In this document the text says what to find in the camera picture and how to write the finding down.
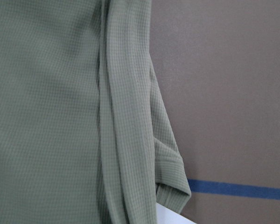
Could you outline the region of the olive green long-sleeve shirt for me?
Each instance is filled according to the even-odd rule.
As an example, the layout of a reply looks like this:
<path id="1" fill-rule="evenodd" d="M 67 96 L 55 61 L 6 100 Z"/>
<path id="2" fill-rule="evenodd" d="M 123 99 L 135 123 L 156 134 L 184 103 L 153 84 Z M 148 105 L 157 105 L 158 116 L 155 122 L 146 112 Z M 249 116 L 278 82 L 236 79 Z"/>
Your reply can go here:
<path id="1" fill-rule="evenodd" d="M 0 0 L 0 224 L 155 224 L 191 197 L 149 0 Z"/>

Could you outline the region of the white Miniso hang tag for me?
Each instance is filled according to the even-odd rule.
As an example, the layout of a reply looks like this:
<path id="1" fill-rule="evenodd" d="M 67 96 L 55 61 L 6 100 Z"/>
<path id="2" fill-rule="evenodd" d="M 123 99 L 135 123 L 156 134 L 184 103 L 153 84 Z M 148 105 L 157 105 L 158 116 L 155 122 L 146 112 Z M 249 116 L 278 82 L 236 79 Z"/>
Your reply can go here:
<path id="1" fill-rule="evenodd" d="M 182 215 L 156 203 L 157 224 L 196 224 Z"/>

